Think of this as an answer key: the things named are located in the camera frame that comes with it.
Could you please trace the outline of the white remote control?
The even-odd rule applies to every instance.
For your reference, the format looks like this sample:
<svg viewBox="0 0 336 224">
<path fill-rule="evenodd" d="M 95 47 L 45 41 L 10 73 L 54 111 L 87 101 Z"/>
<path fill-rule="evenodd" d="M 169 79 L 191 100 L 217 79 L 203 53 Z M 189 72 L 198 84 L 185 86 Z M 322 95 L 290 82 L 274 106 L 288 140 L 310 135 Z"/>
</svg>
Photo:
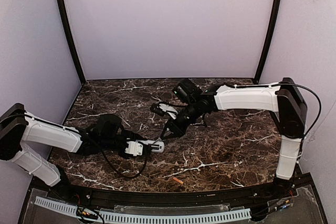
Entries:
<svg viewBox="0 0 336 224">
<path fill-rule="evenodd" d="M 165 149 L 165 144 L 163 141 L 146 140 L 142 141 L 142 143 L 149 147 L 153 153 L 163 153 Z"/>
</svg>

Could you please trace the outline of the orange battery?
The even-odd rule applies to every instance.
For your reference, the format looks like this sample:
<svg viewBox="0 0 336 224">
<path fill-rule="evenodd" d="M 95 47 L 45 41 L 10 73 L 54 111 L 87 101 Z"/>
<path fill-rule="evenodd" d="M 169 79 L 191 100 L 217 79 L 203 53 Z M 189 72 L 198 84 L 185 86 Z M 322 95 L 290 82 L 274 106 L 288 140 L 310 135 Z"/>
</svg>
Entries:
<svg viewBox="0 0 336 224">
<path fill-rule="evenodd" d="M 178 179 L 178 178 L 176 178 L 176 177 L 173 177 L 173 180 L 174 180 L 175 182 L 181 184 L 181 185 L 184 184 L 184 182 L 183 182 L 182 180 L 180 180 L 180 179 Z"/>
</svg>

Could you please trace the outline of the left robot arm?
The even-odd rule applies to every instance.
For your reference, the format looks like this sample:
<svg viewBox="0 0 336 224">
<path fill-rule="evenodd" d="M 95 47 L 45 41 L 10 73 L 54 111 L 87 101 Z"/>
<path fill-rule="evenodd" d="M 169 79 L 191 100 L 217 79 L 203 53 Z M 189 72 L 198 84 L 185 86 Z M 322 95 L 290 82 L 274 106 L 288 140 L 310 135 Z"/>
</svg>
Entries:
<svg viewBox="0 0 336 224">
<path fill-rule="evenodd" d="M 126 130 L 115 114 L 103 114 L 95 124 L 81 129 L 49 122 L 27 112 L 21 103 L 14 104 L 1 115 L 1 160 L 10 161 L 28 174 L 54 187 L 64 180 L 61 168 L 45 160 L 29 143 L 63 149 L 81 156 L 116 151 L 128 159 L 148 159 L 150 148 L 145 138 Z"/>
</svg>

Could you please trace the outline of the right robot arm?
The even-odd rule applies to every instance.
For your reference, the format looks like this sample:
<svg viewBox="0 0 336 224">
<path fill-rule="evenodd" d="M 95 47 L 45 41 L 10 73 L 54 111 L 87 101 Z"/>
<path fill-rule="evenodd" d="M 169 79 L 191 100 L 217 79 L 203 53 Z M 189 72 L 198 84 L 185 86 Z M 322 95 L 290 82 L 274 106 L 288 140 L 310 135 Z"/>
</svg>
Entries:
<svg viewBox="0 0 336 224">
<path fill-rule="evenodd" d="M 296 84 L 291 78 L 270 84 L 223 83 L 206 90 L 184 79 L 172 90 L 181 101 L 180 105 L 159 102 L 152 105 L 151 110 L 170 117 L 160 135 L 162 140 L 184 136 L 190 125 L 197 125 L 199 119 L 214 112 L 246 110 L 248 115 L 256 115 L 268 111 L 281 136 L 275 177 L 289 180 L 302 155 L 303 142 L 311 131 L 306 127 L 308 105 L 301 90 L 311 93 L 318 105 L 322 105 L 314 91 Z"/>
</svg>

